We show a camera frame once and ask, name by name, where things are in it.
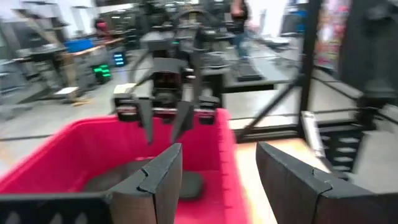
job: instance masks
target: red plastic bin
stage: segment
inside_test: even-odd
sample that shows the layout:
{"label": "red plastic bin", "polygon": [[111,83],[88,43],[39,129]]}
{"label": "red plastic bin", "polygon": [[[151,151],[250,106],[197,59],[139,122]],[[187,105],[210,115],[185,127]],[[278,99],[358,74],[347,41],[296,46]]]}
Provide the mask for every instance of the red plastic bin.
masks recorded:
{"label": "red plastic bin", "polygon": [[[194,128],[179,139],[183,168],[201,173],[205,186],[201,199],[179,201],[176,224],[248,223],[228,119],[223,109],[217,111],[214,125],[195,118]],[[172,126],[154,118],[154,130],[148,145],[137,123],[122,123],[115,116],[74,122],[7,173],[0,180],[0,193],[79,192],[96,175],[167,149]]]}

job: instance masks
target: wooden surface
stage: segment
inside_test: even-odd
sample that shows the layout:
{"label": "wooden surface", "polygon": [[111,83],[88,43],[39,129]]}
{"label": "wooden surface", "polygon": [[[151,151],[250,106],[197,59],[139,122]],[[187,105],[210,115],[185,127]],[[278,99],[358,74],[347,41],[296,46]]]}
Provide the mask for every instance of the wooden surface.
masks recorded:
{"label": "wooden surface", "polygon": [[[328,172],[328,169],[314,156],[313,152],[302,139],[285,139],[269,141],[267,143],[311,166]],[[238,144],[238,148],[235,152],[235,159],[241,183],[244,188],[244,195],[246,197],[251,223],[277,223],[268,202],[267,195],[262,188],[257,170],[256,143]]]}
{"label": "wooden surface", "polygon": [[95,47],[92,47],[90,49],[86,49],[86,50],[82,50],[82,51],[75,52],[75,53],[70,53],[70,54],[73,55],[74,57],[82,56],[82,55],[91,53],[91,52],[93,52],[95,50],[98,50],[98,49],[100,49],[102,47],[105,47],[105,46],[107,46],[109,44],[114,44],[114,43],[120,42],[122,40],[124,40],[124,38],[117,38],[117,39],[113,39],[113,40],[109,40],[109,41],[104,41],[104,42],[101,42],[99,45],[97,45]]}

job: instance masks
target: person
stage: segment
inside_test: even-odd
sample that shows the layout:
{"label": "person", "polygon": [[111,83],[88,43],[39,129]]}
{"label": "person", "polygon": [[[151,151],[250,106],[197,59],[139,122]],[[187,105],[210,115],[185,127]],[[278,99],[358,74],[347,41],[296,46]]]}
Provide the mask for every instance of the person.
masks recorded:
{"label": "person", "polygon": [[101,19],[97,18],[94,20],[94,28],[96,31],[96,35],[100,38],[105,38],[105,40],[111,40],[111,34],[109,33],[108,26],[106,22]]}
{"label": "person", "polygon": [[248,50],[243,46],[246,38],[249,37],[250,33],[256,32],[259,26],[256,25],[253,19],[253,8],[249,10],[249,6],[246,4],[246,0],[233,0],[231,5],[231,17],[236,22],[241,22],[240,34],[237,34],[234,39],[234,45],[238,53],[239,60],[242,62],[248,62]]}

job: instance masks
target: black bracket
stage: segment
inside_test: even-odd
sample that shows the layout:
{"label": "black bracket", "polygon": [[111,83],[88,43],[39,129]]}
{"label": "black bracket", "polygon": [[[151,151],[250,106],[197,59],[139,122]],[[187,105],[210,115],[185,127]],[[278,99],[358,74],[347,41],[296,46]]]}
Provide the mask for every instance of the black bracket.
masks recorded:
{"label": "black bracket", "polygon": [[194,109],[192,102],[187,101],[179,101],[177,108],[157,108],[153,107],[152,99],[135,98],[130,93],[114,94],[113,101],[118,119],[122,122],[139,122],[145,129],[148,143],[153,140],[153,117],[173,124],[170,141],[175,143],[185,131],[193,128],[194,113],[198,115],[201,124],[214,124],[219,103],[218,98],[202,96],[197,109]]}

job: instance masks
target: poster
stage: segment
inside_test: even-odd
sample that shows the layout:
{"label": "poster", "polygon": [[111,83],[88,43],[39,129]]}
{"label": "poster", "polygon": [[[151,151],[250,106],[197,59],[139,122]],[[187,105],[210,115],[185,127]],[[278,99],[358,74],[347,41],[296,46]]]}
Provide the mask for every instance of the poster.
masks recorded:
{"label": "poster", "polygon": [[338,53],[350,4],[351,0],[323,0],[315,48],[315,65],[337,70]]}

